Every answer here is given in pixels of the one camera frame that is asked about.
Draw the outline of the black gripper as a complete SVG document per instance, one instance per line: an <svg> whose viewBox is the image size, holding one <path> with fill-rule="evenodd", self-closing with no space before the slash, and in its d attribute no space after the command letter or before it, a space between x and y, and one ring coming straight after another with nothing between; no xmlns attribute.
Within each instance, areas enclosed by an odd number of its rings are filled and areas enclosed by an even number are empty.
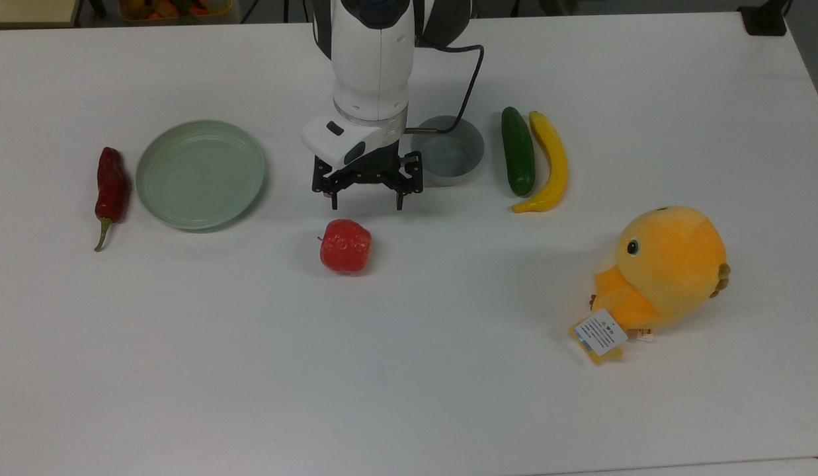
<svg viewBox="0 0 818 476"><path fill-rule="evenodd" d="M424 190L422 154L412 151L400 157L399 148L382 147L341 169L315 157L312 192L329 199L334 211L339 210L339 193L354 184L382 184L393 190L396 193L395 207L402 211L406 196Z"/></svg>

